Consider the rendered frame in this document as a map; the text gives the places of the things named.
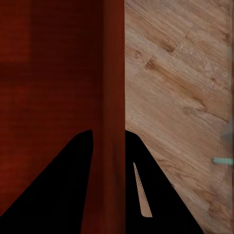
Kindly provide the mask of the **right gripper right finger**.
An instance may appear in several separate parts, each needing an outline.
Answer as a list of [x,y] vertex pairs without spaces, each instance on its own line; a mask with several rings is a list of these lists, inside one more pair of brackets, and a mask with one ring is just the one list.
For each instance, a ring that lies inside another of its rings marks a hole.
[[[141,214],[134,163],[153,217]],[[205,234],[141,138],[125,130],[126,234]]]

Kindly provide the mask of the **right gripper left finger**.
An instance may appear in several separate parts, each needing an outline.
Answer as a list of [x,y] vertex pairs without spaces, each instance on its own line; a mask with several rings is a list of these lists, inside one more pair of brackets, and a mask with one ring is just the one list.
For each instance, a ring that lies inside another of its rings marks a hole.
[[74,136],[0,217],[0,234],[80,234],[93,131]]

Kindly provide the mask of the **storage box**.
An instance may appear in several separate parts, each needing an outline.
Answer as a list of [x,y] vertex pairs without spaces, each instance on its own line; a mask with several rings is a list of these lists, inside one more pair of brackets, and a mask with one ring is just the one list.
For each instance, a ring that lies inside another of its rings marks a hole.
[[88,130],[80,234],[126,234],[124,0],[0,0],[0,217]]

